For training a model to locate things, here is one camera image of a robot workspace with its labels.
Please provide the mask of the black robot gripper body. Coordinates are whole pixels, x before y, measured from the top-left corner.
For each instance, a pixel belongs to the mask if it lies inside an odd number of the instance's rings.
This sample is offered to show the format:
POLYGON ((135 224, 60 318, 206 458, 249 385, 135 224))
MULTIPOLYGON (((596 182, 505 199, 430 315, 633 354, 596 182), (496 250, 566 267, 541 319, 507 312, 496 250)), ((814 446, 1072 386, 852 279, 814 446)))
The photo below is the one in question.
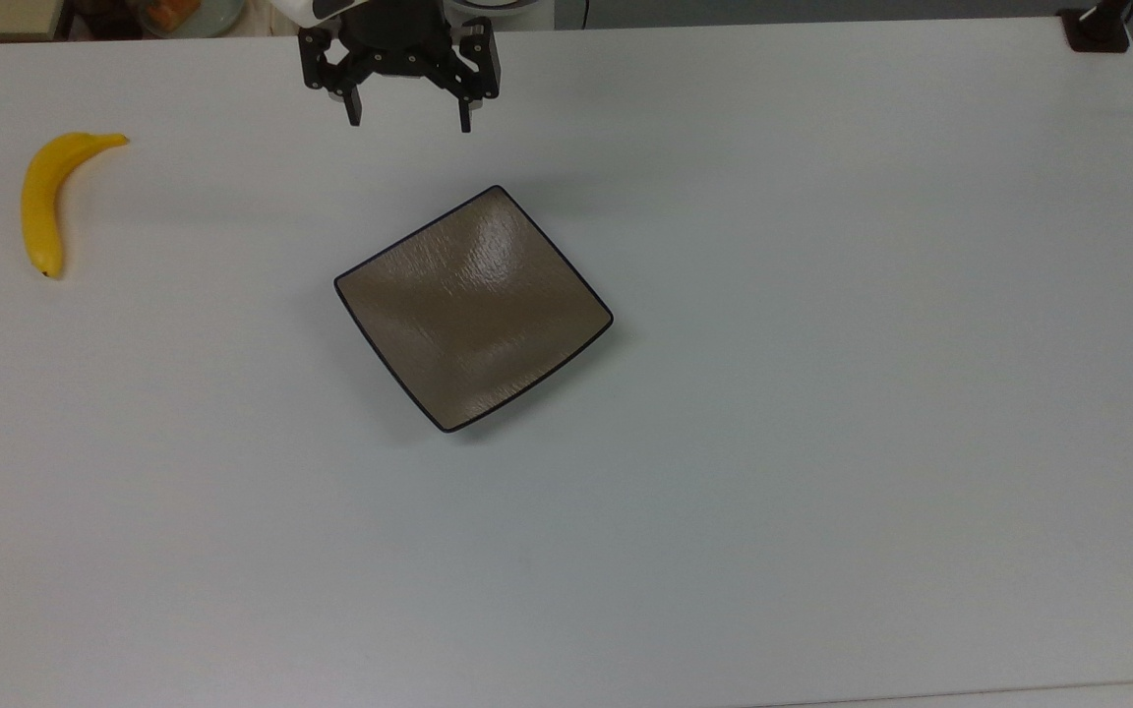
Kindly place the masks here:
POLYGON ((338 68, 370 75, 453 80, 452 35, 440 1, 364 1, 337 15, 346 57, 338 68))

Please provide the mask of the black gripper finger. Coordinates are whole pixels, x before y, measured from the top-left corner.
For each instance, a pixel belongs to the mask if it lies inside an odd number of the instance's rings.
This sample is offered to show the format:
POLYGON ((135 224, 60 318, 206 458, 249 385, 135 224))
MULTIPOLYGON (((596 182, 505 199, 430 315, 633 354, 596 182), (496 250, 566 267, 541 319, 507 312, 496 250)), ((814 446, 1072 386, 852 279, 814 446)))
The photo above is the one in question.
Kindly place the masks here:
POLYGON ((472 111, 482 100, 499 99, 501 67, 489 20, 444 26, 428 41, 428 82, 453 95, 460 131, 472 130, 472 111))
POLYGON ((327 29, 298 31, 298 52, 303 66, 303 82, 309 89, 324 89, 329 97, 346 109, 347 121, 353 127, 363 121, 363 102, 359 87, 372 76, 372 68, 360 53, 347 54, 337 63, 327 59, 333 36, 327 29))

